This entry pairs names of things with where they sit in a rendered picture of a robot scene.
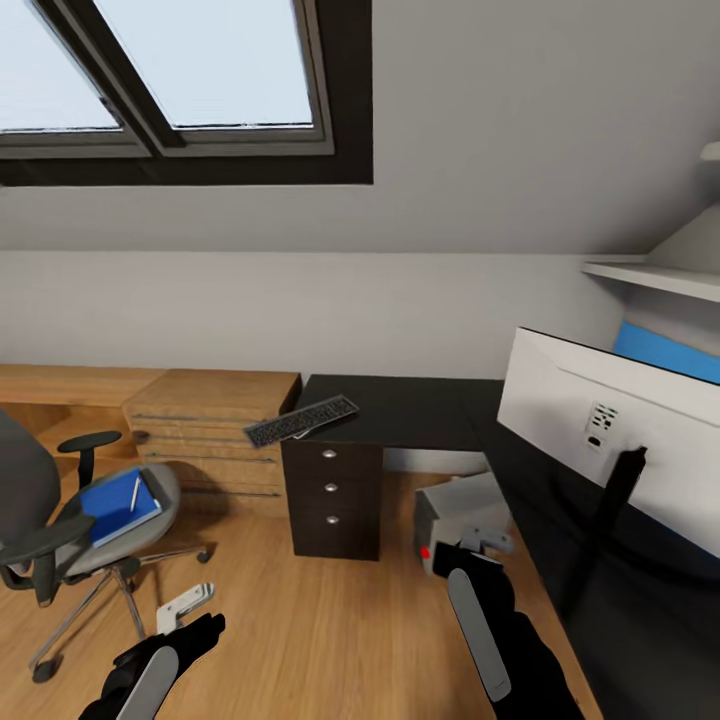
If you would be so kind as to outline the swivel chair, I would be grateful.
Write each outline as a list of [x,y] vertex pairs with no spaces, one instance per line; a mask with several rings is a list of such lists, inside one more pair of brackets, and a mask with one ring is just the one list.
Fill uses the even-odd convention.
[[[125,594],[138,636],[144,641],[147,635],[132,596],[135,589],[132,576],[140,572],[143,564],[196,553],[199,553],[198,562],[204,564],[211,556],[206,547],[198,547],[132,557],[169,529],[179,511],[182,494],[175,470],[162,463],[133,465],[92,480],[94,448],[114,443],[121,437],[120,431],[91,433],[69,439],[57,447],[59,453],[81,452],[79,492],[66,503],[54,524],[46,526],[61,500],[56,461],[15,418],[0,408],[0,576],[3,582],[12,590],[35,589],[39,608],[45,608],[52,604],[60,585],[74,586],[80,580],[107,571],[28,664],[34,673],[34,683],[49,679],[56,662],[48,660],[39,664],[40,660],[113,578]],[[80,495],[138,468],[163,512],[96,548],[90,532],[98,524],[98,518],[84,514]],[[30,570],[33,558],[32,576],[21,577]]]

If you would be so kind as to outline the keyboard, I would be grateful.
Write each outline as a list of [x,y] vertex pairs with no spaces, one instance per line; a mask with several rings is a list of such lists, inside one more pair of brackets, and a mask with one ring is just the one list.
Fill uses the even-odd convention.
[[340,395],[244,428],[243,433],[252,449],[277,450],[278,444],[288,438],[306,435],[317,427],[359,410],[351,400]]

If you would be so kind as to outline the folder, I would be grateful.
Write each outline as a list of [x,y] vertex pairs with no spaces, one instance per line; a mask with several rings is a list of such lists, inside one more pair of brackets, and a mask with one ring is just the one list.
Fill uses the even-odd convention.
[[[140,478],[140,488],[132,510],[136,478]],[[89,490],[80,495],[80,501],[84,514],[98,518],[90,532],[96,548],[163,512],[140,468]]]

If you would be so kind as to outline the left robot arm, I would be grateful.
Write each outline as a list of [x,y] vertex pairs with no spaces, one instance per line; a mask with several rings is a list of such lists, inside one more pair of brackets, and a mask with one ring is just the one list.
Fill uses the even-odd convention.
[[205,613],[190,625],[180,620],[215,595],[211,582],[198,584],[157,611],[158,635],[137,643],[114,661],[101,699],[77,720],[154,720],[176,680],[216,647],[226,619]]

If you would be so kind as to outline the monitor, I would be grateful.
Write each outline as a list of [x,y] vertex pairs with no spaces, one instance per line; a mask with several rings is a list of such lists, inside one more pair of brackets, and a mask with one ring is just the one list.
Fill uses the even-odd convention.
[[659,563],[616,540],[626,504],[720,559],[720,383],[519,327],[497,421],[604,488],[583,547],[605,543],[677,579],[720,581]]

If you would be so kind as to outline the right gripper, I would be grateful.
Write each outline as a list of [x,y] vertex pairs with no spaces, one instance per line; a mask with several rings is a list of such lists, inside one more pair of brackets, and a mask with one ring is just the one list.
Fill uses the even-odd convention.
[[441,577],[448,577],[450,568],[456,564],[456,560],[466,555],[465,548],[459,548],[453,544],[436,542],[434,560],[432,560],[432,572]]

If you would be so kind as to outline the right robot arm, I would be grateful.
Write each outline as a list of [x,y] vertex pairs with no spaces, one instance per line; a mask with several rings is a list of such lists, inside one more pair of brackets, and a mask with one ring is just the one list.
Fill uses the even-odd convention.
[[447,591],[497,720],[585,720],[554,653],[523,612],[499,552],[516,548],[507,532],[464,522],[458,546],[436,542],[432,572]]

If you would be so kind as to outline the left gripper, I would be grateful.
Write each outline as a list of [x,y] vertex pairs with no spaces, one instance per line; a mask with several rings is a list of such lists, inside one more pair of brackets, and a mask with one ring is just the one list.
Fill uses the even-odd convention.
[[[196,661],[199,657],[202,657],[205,653],[208,653],[212,648],[216,647],[220,632],[225,630],[226,619],[221,613],[211,616],[210,613],[205,613],[201,618],[198,618],[195,622],[187,625],[181,630],[176,630],[168,636],[176,636],[178,640],[184,642],[186,646],[186,664],[184,664],[184,670],[179,673],[177,677],[180,677],[191,665],[193,661]],[[168,638],[166,636],[166,638]]]

